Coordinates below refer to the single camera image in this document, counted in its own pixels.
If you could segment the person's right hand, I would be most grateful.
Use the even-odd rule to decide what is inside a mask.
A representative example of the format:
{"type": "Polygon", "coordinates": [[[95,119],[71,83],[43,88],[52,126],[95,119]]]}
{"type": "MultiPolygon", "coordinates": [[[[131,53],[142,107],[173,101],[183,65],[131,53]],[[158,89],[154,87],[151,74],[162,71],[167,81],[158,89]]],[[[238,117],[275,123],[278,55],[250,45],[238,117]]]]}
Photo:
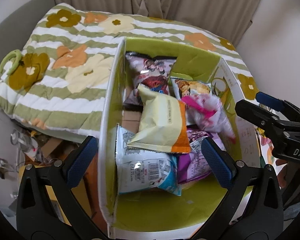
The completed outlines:
{"type": "Polygon", "coordinates": [[[293,173],[292,172],[292,168],[293,165],[289,164],[288,161],[286,160],[282,160],[282,159],[277,159],[275,161],[276,166],[283,166],[283,168],[281,169],[281,171],[278,173],[277,175],[277,179],[279,182],[279,186],[282,189],[285,189],[287,184],[288,184],[288,177],[293,173]]]}

